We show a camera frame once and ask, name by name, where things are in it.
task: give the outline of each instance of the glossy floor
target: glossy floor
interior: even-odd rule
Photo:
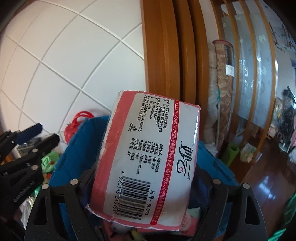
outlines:
[[[251,185],[261,207],[270,237],[277,230],[285,203],[295,192],[296,164],[278,148],[278,143],[266,139],[262,157],[243,179]]]

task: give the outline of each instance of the green rolled mat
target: green rolled mat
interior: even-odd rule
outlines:
[[[225,152],[223,153],[221,161],[224,162],[229,167],[238,153],[239,153],[239,147],[236,144],[230,142]]]

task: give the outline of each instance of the pink and white package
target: pink and white package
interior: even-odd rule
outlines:
[[[98,159],[89,208],[137,228],[179,230],[196,165],[200,107],[122,91]]]

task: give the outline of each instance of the red plastic object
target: red plastic object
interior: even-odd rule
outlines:
[[[94,115],[88,111],[81,111],[74,116],[72,123],[67,125],[64,132],[64,136],[67,144],[69,144],[69,141],[71,140],[72,136],[76,133],[76,131],[78,130],[78,127],[83,122],[83,121],[77,121],[79,117],[93,118]]]

